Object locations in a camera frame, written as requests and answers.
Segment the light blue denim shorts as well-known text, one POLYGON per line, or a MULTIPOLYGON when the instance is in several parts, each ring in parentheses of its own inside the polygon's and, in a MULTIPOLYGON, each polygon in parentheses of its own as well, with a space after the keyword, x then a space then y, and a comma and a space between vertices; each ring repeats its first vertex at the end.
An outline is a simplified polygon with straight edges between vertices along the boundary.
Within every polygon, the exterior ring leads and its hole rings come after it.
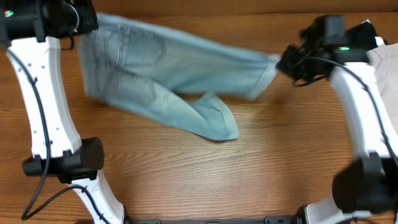
POLYGON ((207 139, 239 137, 221 95, 255 100, 277 74, 277 55, 120 16, 97 19, 79 41, 85 94, 207 139))

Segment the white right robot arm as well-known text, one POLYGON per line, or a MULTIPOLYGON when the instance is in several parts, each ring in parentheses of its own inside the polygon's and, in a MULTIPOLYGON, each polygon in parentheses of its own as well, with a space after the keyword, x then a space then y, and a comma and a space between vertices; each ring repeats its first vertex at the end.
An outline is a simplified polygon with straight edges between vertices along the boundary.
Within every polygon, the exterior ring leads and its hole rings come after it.
POLYGON ((301 46, 285 50, 278 69, 296 87, 322 79, 331 83, 345 112, 354 159, 333 179, 331 194, 300 207, 291 222, 349 223, 396 212, 397 134, 366 51, 350 41, 339 15, 316 18, 300 39, 301 46))

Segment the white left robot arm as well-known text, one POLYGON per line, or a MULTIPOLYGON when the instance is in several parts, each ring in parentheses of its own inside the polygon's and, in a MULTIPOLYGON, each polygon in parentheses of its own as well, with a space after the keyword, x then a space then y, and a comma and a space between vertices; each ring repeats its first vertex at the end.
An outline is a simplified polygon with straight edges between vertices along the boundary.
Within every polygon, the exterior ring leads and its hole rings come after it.
POLYGON ((1 45, 19 80, 32 137, 28 176, 55 176, 78 194, 95 223, 129 223, 104 176, 98 138, 82 139, 63 85, 60 41, 98 28, 91 1, 1 2, 1 45))

